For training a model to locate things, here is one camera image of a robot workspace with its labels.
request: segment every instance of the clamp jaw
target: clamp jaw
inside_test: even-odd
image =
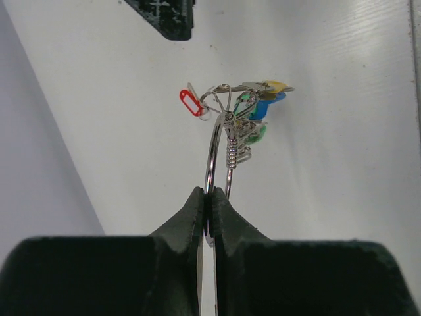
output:
[[[193,28],[195,0],[125,0],[170,41],[188,41]]]
[[[273,241],[220,188],[195,188],[150,236],[23,241],[0,274],[0,315],[198,316],[206,221],[219,316],[419,315],[382,245]]]

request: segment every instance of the plastic key tag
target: plastic key tag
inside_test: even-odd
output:
[[[273,90],[269,91],[270,93],[278,94],[287,88],[286,84],[279,81],[267,80],[266,83],[274,88]]]
[[[180,91],[180,99],[195,117],[202,115],[204,107],[202,107],[199,100],[189,90],[183,89]]]
[[[235,107],[234,107],[234,113],[238,114],[242,110],[244,110],[247,107],[248,100],[250,100],[249,94],[243,94],[241,97],[239,97],[237,99],[237,103],[235,104]]]
[[[264,134],[266,133],[266,129],[267,127],[263,126],[256,134],[250,135],[246,141],[246,144],[251,145],[262,140]]]

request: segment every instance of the spring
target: spring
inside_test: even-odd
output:
[[[229,169],[237,168],[237,159],[238,159],[238,140],[237,138],[227,138],[226,167]]]

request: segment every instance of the white backdrop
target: white backdrop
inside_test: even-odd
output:
[[[385,244],[421,302],[407,2],[199,0],[193,38],[180,43],[118,0],[5,0],[108,234],[150,233],[203,185],[213,121],[178,100],[188,81],[199,93],[284,81],[296,91],[235,171],[234,208],[271,238]],[[206,298],[212,276],[204,282]]]

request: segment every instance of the white surface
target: white surface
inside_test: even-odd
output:
[[[188,81],[281,80],[296,91],[235,171],[233,206],[271,238],[385,244],[421,302],[407,0],[202,0],[185,43],[117,0],[5,3],[106,232],[147,234],[203,185],[213,122],[179,101]]]
[[[102,234],[0,2],[0,267],[25,238]]]

